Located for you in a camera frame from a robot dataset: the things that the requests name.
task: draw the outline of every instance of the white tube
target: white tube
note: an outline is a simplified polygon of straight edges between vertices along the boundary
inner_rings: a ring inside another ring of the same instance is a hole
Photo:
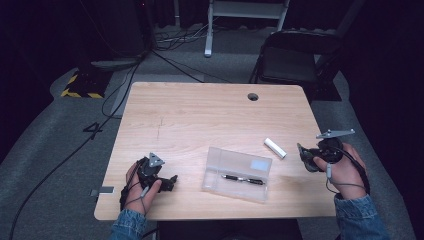
[[[265,145],[271,148],[271,150],[274,151],[278,156],[280,156],[280,158],[284,158],[287,155],[287,153],[284,152],[283,149],[281,149],[277,144],[275,144],[269,138],[265,139]]]

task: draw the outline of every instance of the clear plastic box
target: clear plastic box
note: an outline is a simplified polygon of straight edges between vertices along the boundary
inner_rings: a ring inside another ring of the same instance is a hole
[[[265,202],[272,159],[210,147],[202,188],[216,194]],[[264,184],[237,181],[223,175],[261,180]]]

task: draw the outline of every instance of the dark background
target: dark background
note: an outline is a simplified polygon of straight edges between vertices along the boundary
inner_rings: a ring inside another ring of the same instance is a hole
[[[53,100],[49,92],[51,83],[78,65],[70,54],[69,44],[63,41],[67,26],[55,19],[52,2],[0,3],[0,162],[25,128]],[[157,1],[152,8],[159,26],[174,23],[171,2]],[[207,2],[180,0],[181,26],[205,23]],[[340,2],[292,0],[284,28],[334,28],[351,3]],[[84,3],[98,21],[93,1]],[[78,4],[71,6],[84,36],[79,50],[92,61],[111,59],[113,54],[84,17],[83,9]],[[334,14],[319,15],[317,9],[324,8]],[[342,67],[349,82],[352,106],[404,197],[418,239],[424,238],[420,227],[424,215],[420,205],[424,199],[419,194],[424,167],[423,12],[424,3],[418,1],[366,1],[345,36]]]

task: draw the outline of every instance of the sleeve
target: sleeve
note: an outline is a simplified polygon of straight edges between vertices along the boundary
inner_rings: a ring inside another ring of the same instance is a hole
[[[112,225],[109,240],[141,239],[146,228],[146,218],[133,210],[124,209]]]
[[[369,195],[344,200],[338,193],[334,197],[334,204],[341,239],[390,239]]]

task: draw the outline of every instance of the wooden table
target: wooden table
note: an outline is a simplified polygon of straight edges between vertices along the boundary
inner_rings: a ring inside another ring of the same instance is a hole
[[[249,93],[259,99],[251,101]],[[128,98],[95,217],[119,214],[125,173],[154,152],[166,163],[160,177],[178,175],[172,192],[157,195],[153,220],[246,219],[334,216],[333,193],[323,173],[309,173],[296,143],[316,147],[319,129],[298,86],[208,83],[134,83]],[[286,152],[280,159],[270,138]],[[272,158],[265,203],[202,191],[209,147]]]

